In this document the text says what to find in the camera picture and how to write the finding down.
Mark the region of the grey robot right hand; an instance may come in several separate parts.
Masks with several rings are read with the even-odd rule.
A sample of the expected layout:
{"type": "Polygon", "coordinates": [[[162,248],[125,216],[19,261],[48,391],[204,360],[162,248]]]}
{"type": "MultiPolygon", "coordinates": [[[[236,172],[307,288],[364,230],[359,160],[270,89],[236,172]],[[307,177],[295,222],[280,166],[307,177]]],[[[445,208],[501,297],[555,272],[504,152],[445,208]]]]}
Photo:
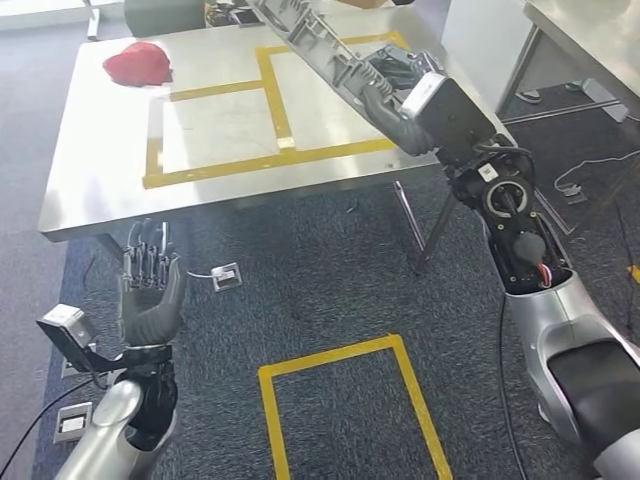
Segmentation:
{"type": "Polygon", "coordinates": [[[390,94],[383,94],[372,83],[363,87],[364,111],[374,127],[411,156],[436,147],[435,140],[418,120],[427,98],[446,79],[436,57],[388,44],[368,55],[366,61],[392,87],[390,94]]]}

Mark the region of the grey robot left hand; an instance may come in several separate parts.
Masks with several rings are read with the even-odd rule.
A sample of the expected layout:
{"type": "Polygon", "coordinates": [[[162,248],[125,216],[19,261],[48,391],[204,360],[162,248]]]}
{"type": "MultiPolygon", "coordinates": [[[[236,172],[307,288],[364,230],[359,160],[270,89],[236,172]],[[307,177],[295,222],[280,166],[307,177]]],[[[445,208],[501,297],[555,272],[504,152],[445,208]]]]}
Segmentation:
{"type": "Polygon", "coordinates": [[[186,270],[157,221],[135,222],[129,231],[119,277],[118,325],[129,347],[162,345],[182,326],[186,270]]]}

